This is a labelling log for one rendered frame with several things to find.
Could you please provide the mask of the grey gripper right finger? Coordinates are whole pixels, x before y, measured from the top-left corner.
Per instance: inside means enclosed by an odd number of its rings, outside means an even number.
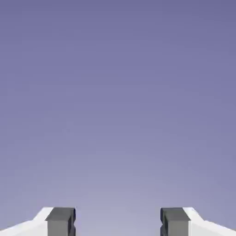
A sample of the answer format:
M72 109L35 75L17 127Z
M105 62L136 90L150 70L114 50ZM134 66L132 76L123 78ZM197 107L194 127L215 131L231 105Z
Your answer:
M204 220L193 207L162 207L160 236L236 236L236 230Z

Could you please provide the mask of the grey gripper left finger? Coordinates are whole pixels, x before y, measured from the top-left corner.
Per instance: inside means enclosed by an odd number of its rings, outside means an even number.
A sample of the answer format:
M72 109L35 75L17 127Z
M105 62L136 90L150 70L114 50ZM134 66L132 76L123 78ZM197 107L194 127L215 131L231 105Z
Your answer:
M43 207L28 221L0 230L0 236L76 236L76 209Z

